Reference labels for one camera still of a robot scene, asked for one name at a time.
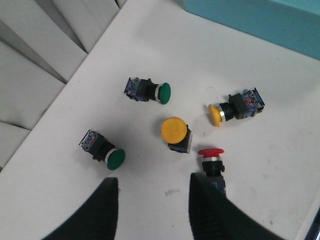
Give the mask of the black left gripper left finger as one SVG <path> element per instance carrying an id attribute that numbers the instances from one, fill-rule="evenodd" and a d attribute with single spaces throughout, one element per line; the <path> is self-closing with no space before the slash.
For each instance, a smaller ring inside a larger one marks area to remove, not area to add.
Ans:
<path id="1" fill-rule="evenodd" d="M 45 240 L 114 240 L 118 224 L 118 179 L 105 178 L 83 205 Z"/>

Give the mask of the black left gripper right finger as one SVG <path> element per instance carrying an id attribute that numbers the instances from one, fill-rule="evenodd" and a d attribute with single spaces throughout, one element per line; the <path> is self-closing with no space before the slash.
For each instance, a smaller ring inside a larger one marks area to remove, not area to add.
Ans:
<path id="1" fill-rule="evenodd" d="M 229 199 L 201 173 L 189 181 L 188 215 L 195 240 L 281 240 Z"/>

